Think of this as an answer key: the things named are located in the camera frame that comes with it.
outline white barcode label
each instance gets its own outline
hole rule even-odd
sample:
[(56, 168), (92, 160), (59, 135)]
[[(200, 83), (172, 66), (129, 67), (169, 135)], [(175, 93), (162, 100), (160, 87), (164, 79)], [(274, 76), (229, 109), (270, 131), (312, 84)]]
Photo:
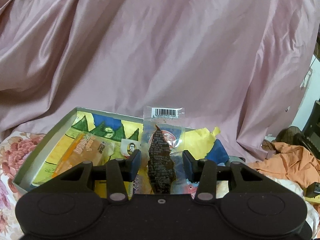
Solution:
[(151, 117), (178, 118), (178, 109), (172, 108), (152, 108)]

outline pink curtain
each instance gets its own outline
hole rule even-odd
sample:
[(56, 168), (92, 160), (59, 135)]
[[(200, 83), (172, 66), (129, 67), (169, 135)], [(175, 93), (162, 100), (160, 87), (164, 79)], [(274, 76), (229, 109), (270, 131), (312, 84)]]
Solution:
[(230, 155), (264, 159), (268, 128), (297, 111), (318, 1), (0, 0), (0, 132), (46, 133), (75, 106), (177, 106)]

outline vacuum-sealed snack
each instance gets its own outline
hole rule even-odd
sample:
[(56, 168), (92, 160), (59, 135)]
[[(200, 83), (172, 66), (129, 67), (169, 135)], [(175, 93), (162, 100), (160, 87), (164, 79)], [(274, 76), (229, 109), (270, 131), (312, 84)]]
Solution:
[(149, 158), (148, 176), (154, 194), (170, 194), (176, 179), (170, 154), (184, 143), (183, 121), (184, 108), (147, 106), (144, 109), (141, 150)]
[(79, 133), (58, 162), (52, 177), (54, 178), (83, 161), (91, 161), (94, 166), (100, 165), (105, 147), (106, 143), (91, 133)]

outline floral bedsheet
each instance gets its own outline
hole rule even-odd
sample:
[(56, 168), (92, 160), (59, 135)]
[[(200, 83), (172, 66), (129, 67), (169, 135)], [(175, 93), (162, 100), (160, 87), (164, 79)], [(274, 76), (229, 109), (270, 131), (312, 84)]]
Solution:
[(12, 181), (43, 137), (44, 134), (15, 131), (0, 143), (0, 240), (18, 240), (23, 236), (14, 214), (20, 194)]

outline orange snack package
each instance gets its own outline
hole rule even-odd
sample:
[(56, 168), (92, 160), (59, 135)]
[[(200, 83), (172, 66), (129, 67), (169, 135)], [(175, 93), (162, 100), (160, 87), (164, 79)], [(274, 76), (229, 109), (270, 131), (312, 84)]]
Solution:
[(80, 133), (59, 160), (52, 177), (58, 176), (83, 161), (91, 161), (93, 166), (100, 165), (105, 147), (106, 143), (91, 133)]

